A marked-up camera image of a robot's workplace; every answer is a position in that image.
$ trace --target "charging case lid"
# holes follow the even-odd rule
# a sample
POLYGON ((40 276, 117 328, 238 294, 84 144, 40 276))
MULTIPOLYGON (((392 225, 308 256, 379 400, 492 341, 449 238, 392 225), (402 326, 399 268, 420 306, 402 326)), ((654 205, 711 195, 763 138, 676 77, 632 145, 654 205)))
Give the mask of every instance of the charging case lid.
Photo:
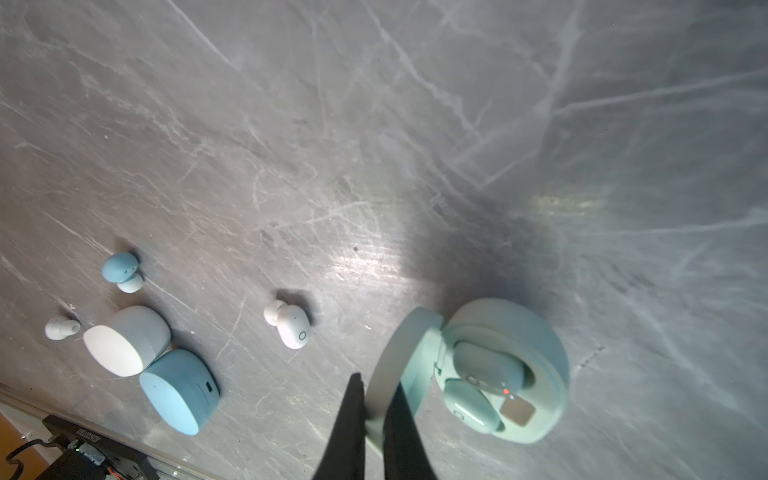
POLYGON ((139 375, 141 389, 160 417, 186 435, 196 435, 219 402, 219 389, 202 360, 173 350, 139 375))

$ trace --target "light blue earbud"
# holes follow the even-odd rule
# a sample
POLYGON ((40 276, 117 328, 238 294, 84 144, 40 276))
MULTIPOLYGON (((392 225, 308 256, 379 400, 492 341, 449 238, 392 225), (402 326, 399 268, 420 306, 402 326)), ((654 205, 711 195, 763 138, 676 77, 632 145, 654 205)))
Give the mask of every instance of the light blue earbud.
POLYGON ((101 267, 101 275, 108 282, 116 283, 126 293, 137 292, 144 284, 144 279, 136 273, 139 261, 128 252, 120 252, 107 258, 101 267))
POLYGON ((475 387, 459 379, 445 382, 442 399, 445 406, 470 429, 480 433, 493 433, 502 424, 502 418, 485 396, 475 387))

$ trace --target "white charging case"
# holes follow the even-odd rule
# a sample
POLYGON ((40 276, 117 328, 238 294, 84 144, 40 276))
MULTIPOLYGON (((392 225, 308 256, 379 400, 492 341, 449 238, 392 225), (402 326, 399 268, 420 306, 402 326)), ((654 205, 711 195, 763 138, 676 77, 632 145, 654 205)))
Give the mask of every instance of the white charging case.
MULTIPOLYGON (((447 326, 444 324, 440 315, 419 307, 392 334, 366 391, 369 444, 381 453, 384 418, 398 384, 402 384, 415 415, 433 376, 443 391, 447 382, 453 381, 452 386, 456 381, 464 382, 453 362, 454 348, 461 342, 514 356, 525 365, 526 378, 519 391, 504 395, 476 390, 500 419, 498 425, 484 432, 523 444, 547 435, 565 411, 570 382, 568 357, 554 330, 531 310, 500 299, 467 303, 447 326)), ((461 412, 453 413, 464 421, 461 412)))
POLYGON ((163 317, 146 306, 129 306, 83 334, 88 352, 117 376, 141 373, 170 343, 163 317))

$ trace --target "orange wire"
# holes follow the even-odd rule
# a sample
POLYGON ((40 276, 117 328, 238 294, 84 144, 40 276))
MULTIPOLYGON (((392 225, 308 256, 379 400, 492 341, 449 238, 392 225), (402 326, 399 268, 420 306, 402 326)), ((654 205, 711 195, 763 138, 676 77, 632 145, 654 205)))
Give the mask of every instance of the orange wire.
POLYGON ((121 473, 118 473, 114 468, 107 467, 107 470, 109 471, 110 474, 118 477, 120 480, 127 480, 127 478, 125 478, 121 473))

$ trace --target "white vein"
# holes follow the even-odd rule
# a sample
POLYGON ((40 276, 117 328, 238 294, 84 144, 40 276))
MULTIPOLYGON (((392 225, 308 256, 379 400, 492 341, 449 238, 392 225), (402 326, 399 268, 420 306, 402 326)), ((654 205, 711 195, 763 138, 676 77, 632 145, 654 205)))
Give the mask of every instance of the white vein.
POLYGON ((270 394, 271 394, 271 393, 272 393, 272 391, 270 390, 269 392, 267 392, 267 393, 266 393, 266 395, 265 395, 265 396, 261 397, 261 398, 259 399, 259 401, 258 401, 258 402, 256 402, 256 405, 254 405, 254 406, 253 406, 253 410, 254 410, 254 412, 256 412, 256 413, 258 413, 258 412, 259 412, 259 405, 261 405, 261 402, 263 402, 263 401, 264 401, 264 399, 265 399, 266 397, 270 396, 270 394))
POLYGON ((243 307, 245 306, 245 299, 248 297, 248 294, 246 293, 243 295, 243 301, 240 302, 240 311, 237 314, 237 320, 235 320, 235 324, 232 327, 232 330, 230 330, 230 335, 232 335, 235 332, 235 329, 237 328, 237 324, 240 323, 240 318, 243 317, 243 307))
POLYGON ((760 70, 747 71, 738 74, 724 75, 721 77, 708 78, 692 84, 674 85, 672 87, 660 87, 652 90, 638 91, 632 94, 617 95, 615 97, 596 98, 594 100, 578 101, 558 108, 555 114, 570 113, 572 111, 584 110, 585 108, 602 107, 611 104, 620 104, 627 101, 644 100, 648 98, 665 97, 672 94, 684 94, 692 91, 704 90, 712 87, 734 83, 735 81, 750 80, 751 78, 760 78, 768 75, 768 68, 760 70))
POLYGON ((216 358, 214 359, 214 361, 216 361, 216 360, 218 360, 218 359, 219 359, 219 357, 221 356, 221 353, 222 353, 222 352, 223 352, 225 349, 227 349, 227 347, 230 345, 230 343, 231 343, 231 342, 232 342, 232 339, 229 339, 229 340, 227 340, 227 343, 224 343, 224 346, 223 346, 223 347, 221 347, 221 350, 219 350, 219 353, 218 353, 218 354, 216 354, 216 358))
POLYGON ((699 247, 695 248, 693 251, 689 252, 685 257, 683 257, 683 259, 678 262, 677 265, 672 267, 672 270, 670 271, 670 278, 677 280, 684 276, 685 271, 691 262, 693 262, 696 257, 701 255, 709 247, 710 243, 711 242, 702 243, 699 245, 699 247))
POLYGON ((560 35, 558 36, 560 58, 558 59, 558 64, 554 70, 554 77, 552 78, 553 95, 557 94, 563 88, 565 74, 571 67, 574 50, 576 49, 578 39, 581 37, 579 16, 583 8, 584 0, 576 0, 573 11, 560 30, 560 35))
POLYGON ((16 278, 18 278, 22 283, 27 283, 27 284, 35 283, 32 280, 30 280, 29 278, 27 278, 26 276, 24 276, 23 273, 19 272, 18 268, 16 268, 13 265, 13 263, 10 262, 10 260, 5 258, 4 255, 0 255, 0 262, 2 262, 3 268, 5 268, 8 272, 10 272, 11 275, 13 275, 16 278))
POLYGON ((490 175, 489 177, 486 177, 485 180, 480 184, 480 188, 481 189, 486 188, 488 185, 494 183, 496 180, 498 180, 502 175, 506 174, 512 168, 517 167, 519 164, 522 164, 526 161, 532 160, 533 158, 536 158, 536 155, 538 155, 538 150, 529 152, 517 160, 510 161, 509 164, 507 164, 501 170, 497 171, 495 174, 490 175))
POLYGON ((768 224, 768 210, 753 209, 738 220, 725 220, 705 225, 682 225, 680 227, 649 228, 646 230, 612 230, 604 232, 584 232, 584 237, 619 237, 633 235, 660 235, 666 233, 704 233, 736 228, 751 228, 768 224))
POLYGON ((447 108, 450 108, 451 111, 453 111, 453 114, 462 122, 462 127, 465 131, 469 132, 476 132, 474 125, 472 124, 469 119, 464 115, 464 107, 462 104, 462 98, 458 95, 454 95, 451 93, 448 93, 447 91, 443 90, 442 88, 438 87, 437 85, 433 84, 432 82, 426 80, 423 78, 417 71, 416 67, 413 64, 413 61, 408 56, 405 50, 400 47, 400 45, 395 41, 394 38, 389 34, 384 27, 382 27, 381 21, 376 16, 376 14, 373 13, 373 10, 368 6, 368 3, 365 0, 360 0, 362 5, 366 8, 366 11, 368 12, 368 16, 373 20, 373 23, 376 24, 376 28, 379 29, 379 35, 381 35, 382 40, 391 45, 396 51, 398 58, 400 60, 400 63, 403 67, 406 68, 407 72, 410 73, 410 75, 418 82, 420 83, 424 88, 429 91, 430 94, 445 105, 447 108))
POLYGON ((296 353, 294 353, 293 356, 290 357, 286 363, 290 363, 291 360, 295 359, 296 356, 299 355, 299 352, 301 352, 301 349, 297 350, 296 353))
POLYGON ((189 27, 192 28, 192 31, 195 32, 197 37, 200 40, 202 40, 205 45, 208 45, 208 48, 210 48, 212 51, 214 51, 214 53, 219 58, 221 58, 224 61, 224 63, 226 63, 227 65, 232 67, 232 69, 237 71, 237 68, 235 68, 235 66, 232 65, 232 62, 230 61, 230 59, 227 58, 223 53, 221 53, 221 50, 216 48, 216 45, 214 45, 214 43, 207 36, 205 36, 205 34, 202 31, 200 31, 200 29, 197 27, 197 25, 195 25, 194 22, 192 22, 192 20, 189 17, 187 17, 187 14, 184 13, 184 11, 182 11, 181 8, 179 8, 179 6, 176 5, 173 0, 167 0, 167 2, 168 2, 168 4, 171 7, 173 7, 173 9, 176 11, 176 13, 179 14, 179 16, 184 19, 184 21, 187 23, 187 25, 189 25, 189 27))
POLYGON ((723 388, 716 382, 716 379, 718 379, 717 377, 713 378, 708 372, 688 358, 685 352, 683 352, 678 347, 677 343, 667 334, 667 331, 664 328, 664 323, 661 322, 646 305, 625 295, 620 295, 619 300, 624 302, 639 319, 644 320, 654 332, 659 334, 659 338, 664 343, 664 346, 667 347, 670 356, 674 358, 680 366, 692 374, 693 380, 705 388, 707 396, 710 399, 720 403, 729 410, 749 418, 747 412, 744 412, 743 409, 740 408, 740 405, 737 399, 732 395, 732 392, 728 388, 723 388))
POLYGON ((326 113, 326 102, 323 100, 323 82, 320 80, 320 57, 317 54, 317 24, 312 25, 312 54, 315 58, 317 99, 320 102, 320 111, 323 114, 323 138, 325 138, 327 135, 326 125, 328 124, 328 114, 326 113))
POLYGON ((180 300, 180 299, 179 299, 177 296, 175 296, 174 294, 172 294, 171 292, 169 292, 169 291, 168 291, 168 290, 166 290, 165 288, 161 287, 160 285, 157 285, 155 282, 153 282, 153 281, 152 281, 152 280, 150 280, 150 279, 146 279, 145 281, 146 281, 147 283, 149 283, 150 285, 154 286, 156 289, 160 290, 162 293, 165 293, 166 295, 168 295, 170 298, 172 298, 172 299, 176 300, 176 301, 177 301, 179 304, 181 304, 182 306, 185 306, 185 307, 186 307, 188 310, 190 310, 192 313, 197 313, 197 309, 196 309, 196 308, 192 308, 191 306, 189 306, 189 305, 187 305, 186 303, 182 302, 182 301, 181 301, 181 300, 180 300))
POLYGON ((77 238, 79 238, 80 240, 83 240, 83 242, 85 242, 85 244, 86 244, 86 245, 88 245, 88 246, 90 246, 90 247, 94 248, 95 250, 102 250, 102 251, 104 251, 105 253, 108 253, 108 254, 110 254, 110 255, 112 254, 112 252, 111 252, 111 251, 110 251, 110 250, 109 250, 107 247, 105 247, 104 245, 102 245, 101 243, 97 242, 96 240, 94 240, 94 239, 92 239, 92 238, 90 238, 90 237, 83 237, 83 236, 82 236, 82 235, 80 235, 78 232, 76 232, 76 231, 72 230, 70 227, 67 227, 66 225, 64 225, 64 224, 63 224, 62 222, 60 222, 59 220, 57 220, 56 218, 52 217, 52 216, 51 216, 51 214, 49 214, 48 212, 43 212, 43 215, 45 215, 46 217, 48 217, 48 218, 50 218, 51 220, 53 220, 54 222, 56 222, 56 223, 57 223, 57 224, 58 224, 58 225, 59 225, 61 228, 63 228, 64 230, 68 231, 68 232, 69 232, 69 233, 71 233, 72 235, 75 235, 75 236, 76 236, 77 238))
POLYGON ((15 108, 13 108, 11 105, 5 103, 4 101, 0 101, 0 105, 3 105, 4 107, 7 107, 11 111, 14 111, 16 114, 21 115, 22 117, 26 118, 27 120, 32 121, 32 119, 30 117, 27 117, 26 115, 24 115, 20 111, 16 110, 15 108))
MULTIPOLYGON (((442 5, 441 2, 436 2, 435 0, 428 0, 428 3, 443 14, 440 26, 447 25, 459 35, 477 38, 488 47, 508 48, 512 53, 520 57, 535 74, 541 77, 542 80, 548 84, 551 82, 551 79, 547 76, 547 73, 541 67, 541 64, 534 60, 537 53, 534 48, 527 46, 524 42, 520 42, 514 35, 510 35, 508 38, 493 38, 488 35, 481 25, 470 25, 472 17, 467 15, 467 12, 460 12, 461 8, 467 6, 465 2, 456 2, 448 8, 442 5)), ((417 6, 419 6, 418 2, 413 5, 411 12, 415 10, 417 6)), ((439 29, 436 28, 434 35, 422 44, 422 47, 420 47, 413 55, 414 58, 418 58, 424 48, 439 35, 438 30, 439 29)))

